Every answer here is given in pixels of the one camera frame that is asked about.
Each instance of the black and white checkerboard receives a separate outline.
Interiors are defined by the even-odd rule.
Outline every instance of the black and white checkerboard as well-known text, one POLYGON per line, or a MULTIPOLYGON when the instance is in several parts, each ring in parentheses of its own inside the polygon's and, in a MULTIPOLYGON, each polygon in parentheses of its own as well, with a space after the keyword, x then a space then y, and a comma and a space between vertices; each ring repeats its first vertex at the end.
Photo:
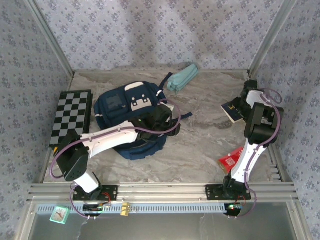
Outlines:
POLYGON ((91 90, 61 92, 50 147, 59 145, 69 130, 79 135, 89 133, 92 97, 91 90))

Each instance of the navy backpack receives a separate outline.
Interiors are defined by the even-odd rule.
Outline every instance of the navy backpack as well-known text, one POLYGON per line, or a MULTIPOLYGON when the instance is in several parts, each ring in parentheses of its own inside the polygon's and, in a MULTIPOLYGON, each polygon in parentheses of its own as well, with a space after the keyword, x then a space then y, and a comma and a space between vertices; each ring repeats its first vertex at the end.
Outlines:
MULTIPOLYGON (((166 98, 163 87, 171 75, 170 72, 159 86, 147 81, 138 81, 102 94, 94 105, 95 119, 100 129, 108 129, 134 117, 153 112, 159 100, 166 98)), ((181 116, 181 119, 190 116, 191 112, 181 116)), ((125 159, 144 159, 162 150, 166 141, 167 135, 163 135, 154 141, 146 142, 141 139, 119 145, 114 150, 125 159)))

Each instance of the small clock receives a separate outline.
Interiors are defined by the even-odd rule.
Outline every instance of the small clock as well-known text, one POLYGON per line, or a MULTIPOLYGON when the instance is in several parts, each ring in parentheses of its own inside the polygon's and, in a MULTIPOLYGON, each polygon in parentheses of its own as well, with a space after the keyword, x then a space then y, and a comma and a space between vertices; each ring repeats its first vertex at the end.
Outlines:
POLYGON ((51 222, 58 224, 66 224, 67 218, 70 214, 70 209, 66 206, 55 206, 50 217, 51 222))

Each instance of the red package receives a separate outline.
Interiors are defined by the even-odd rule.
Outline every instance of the red package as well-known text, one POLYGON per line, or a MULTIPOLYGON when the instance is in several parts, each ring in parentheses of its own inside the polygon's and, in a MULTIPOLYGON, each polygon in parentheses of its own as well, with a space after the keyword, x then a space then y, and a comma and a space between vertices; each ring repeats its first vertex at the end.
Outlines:
POLYGON ((241 146, 217 161, 225 174, 228 174, 231 169, 237 164, 243 150, 244 148, 241 146))

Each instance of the marble floor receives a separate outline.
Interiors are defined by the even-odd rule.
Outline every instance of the marble floor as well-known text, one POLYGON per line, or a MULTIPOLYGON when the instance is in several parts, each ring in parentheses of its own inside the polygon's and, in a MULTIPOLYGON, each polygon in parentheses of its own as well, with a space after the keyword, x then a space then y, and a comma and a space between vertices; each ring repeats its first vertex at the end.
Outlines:
MULTIPOLYGON (((159 84, 166 75, 164 71, 76 72, 71 90, 91 89, 94 105, 106 91, 135 81, 159 84)), ((207 71, 200 72, 177 95, 165 88, 166 97, 179 106, 182 114, 193 113, 192 117, 182 121, 180 133, 168 137, 163 150, 153 156, 130 161, 109 149, 91 158, 88 169, 102 183, 221 183, 225 174, 217 160, 244 145, 245 123, 232 124, 220 106, 241 93, 244 81, 242 71, 207 71)), ((99 130, 92 109, 90 133, 99 130)), ((272 181, 269 164, 266 154, 263 154, 252 171, 250 181, 272 181)), ((57 166, 54 173, 60 174, 57 166)), ((54 182, 48 170, 44 181, 54 182)))

